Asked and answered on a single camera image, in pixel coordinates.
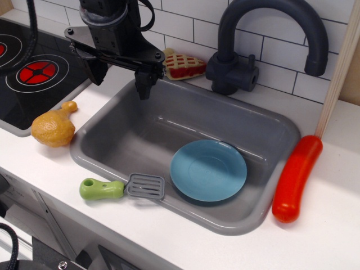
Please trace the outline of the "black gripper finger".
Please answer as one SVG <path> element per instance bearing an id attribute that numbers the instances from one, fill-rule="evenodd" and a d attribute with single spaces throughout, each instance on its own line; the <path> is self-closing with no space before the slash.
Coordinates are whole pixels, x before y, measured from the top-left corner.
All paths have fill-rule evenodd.
<path id="1" fill-rule="evenodd" d="M 148 100 L 150 98 L 151 88 L 156 84 L 157 79 L 153 73 L 140 70 L 135 72 L 135 85 L 140 100 Z"/>
<path id="2" fill-rule="evenodd" d="M 108 71 L 108 65 L 99 57 L 82 57 L 83 68 L 92 83 L 100 86 Z"/>

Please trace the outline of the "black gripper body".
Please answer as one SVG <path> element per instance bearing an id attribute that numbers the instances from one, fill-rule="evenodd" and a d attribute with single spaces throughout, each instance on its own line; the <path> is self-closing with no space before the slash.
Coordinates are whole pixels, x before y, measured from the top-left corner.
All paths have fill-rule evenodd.
<path id="1" fill-rule="evenodd" d="M 158 79 L 164 76 L 164 53 L 147 41 L 127 17 L 114 25 L 70 27 L 65 37 L 80 61 L 82 57 L 99 57 L 110 65 L 153 73 Z"/>

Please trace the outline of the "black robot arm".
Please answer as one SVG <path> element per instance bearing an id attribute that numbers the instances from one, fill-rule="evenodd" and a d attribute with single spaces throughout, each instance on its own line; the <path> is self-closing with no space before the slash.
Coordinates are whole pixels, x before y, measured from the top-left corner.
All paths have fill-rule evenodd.
<path id="1" fill-rule="evenodd" d="M 140 99 L 150 96 L 152 86 L 165 74 L 164 53 L 145 39 L 138 1 L 81 1 L 80 17 L 85 26 L 69 27 L 64 34 L 70 49 L 90 81 L 100 85 L 109 65 L 134 71 Z"/>

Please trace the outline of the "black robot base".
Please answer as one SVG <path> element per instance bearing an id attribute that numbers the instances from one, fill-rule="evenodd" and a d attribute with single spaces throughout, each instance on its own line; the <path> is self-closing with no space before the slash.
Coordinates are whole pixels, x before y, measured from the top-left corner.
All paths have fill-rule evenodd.
<path id="1" fill-rule="evenodd" d="M 92 260 L 85 252 L 71 259 L 1 219 L 1 269 L 128 269 L 114 258 Z"/>

